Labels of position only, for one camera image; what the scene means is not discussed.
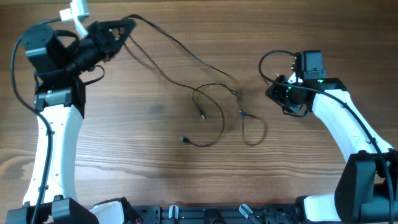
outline white bracket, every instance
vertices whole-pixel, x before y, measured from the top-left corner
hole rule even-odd
[[[70,8],[61,10],[60,15],[61,20],[64,22],[74,21],[75,28],[81,38],[88,35],[87,30],[82,24],[82,22],[84,22],[84,20],[90,15],[86,0],[72,0]]]

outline wooden table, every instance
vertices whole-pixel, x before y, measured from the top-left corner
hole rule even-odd
[[[260,205],[333,191],[345,162],[326,127],[312,114],[306,119],[285,116],[264,96],[266,84],[257,64],[274,49],[322,50],[328,76],[340,78],[370,125],[398,145],[397,1],[171,1],[89,7],[86,25],[140,14],[206,62],[232,74],[244,90],[246,110],[265,119],[267,137],[259,146],[246,146],[234,97],[210,87],[206,92],[226,114],[225,135],[212,147],[181,143],[181,134],[202,143],[214,139],[221,125],[218,110],[198,97],[208,117],[201,120],[190,90],[169,83],[122,49],[104,65],[105,78],[86,90],[75,172],[83,205],[123,196],[133,205]],[[64,8],[66,4],[0,7],[1,223],[8,210],[21,206],[37,144],[36,119],[12,92],[11,50],[29,26],[58,17]],[[52,26],[74,30],[72,23]],[[174,80],[191,86],[233,86],[143,22],[137,22],[132,35]],[[149,63],[130,41],[127,44]],[[275,73],[290,75],[291,62],[288,56],[275,55],[264,69],[271,78]],[[29,102],[33,72],[21,47],[17,84]],[[246,127],[251,141],[261,136],[258,122],[248,121]]]

